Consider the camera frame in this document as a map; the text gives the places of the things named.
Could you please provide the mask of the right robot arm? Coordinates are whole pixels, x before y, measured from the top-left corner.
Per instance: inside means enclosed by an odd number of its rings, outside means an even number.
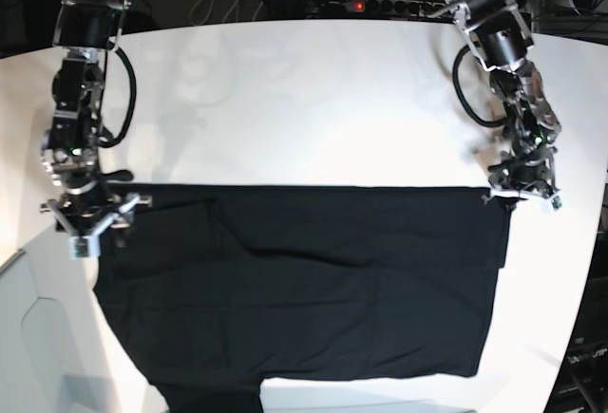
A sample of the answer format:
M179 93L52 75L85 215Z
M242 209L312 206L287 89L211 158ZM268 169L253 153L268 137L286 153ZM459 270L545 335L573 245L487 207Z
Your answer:
M68 236L74 258L101 253L106 231L118 245L134 220L138 205L150 198L119 193L114 182L130 182L128 170L103 171L100 152L121 143L132 122L137 101L134 68L119 46L130 0L62 0L52 44L66 55L52 82L54 110L41 146L41 162L61 195L42 204L56 229ZM116 55L127 74L129 96L123 125L112 134L103 122L107 60Z

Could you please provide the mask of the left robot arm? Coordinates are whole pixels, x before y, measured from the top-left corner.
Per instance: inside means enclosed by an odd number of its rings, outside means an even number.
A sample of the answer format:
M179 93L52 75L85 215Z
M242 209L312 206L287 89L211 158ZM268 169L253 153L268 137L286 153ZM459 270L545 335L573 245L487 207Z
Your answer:
M518 1L445 0L430 16L452 20L465 40L452 66L452 82L465 113L492 130L500 149L496 163L487 168L490 195L540 200L560 209L555 142L561 124L544 95L540 72L527 57L534 42ZM503 105L501 118L483 119L466 100L459 69L467 54L487 73Z

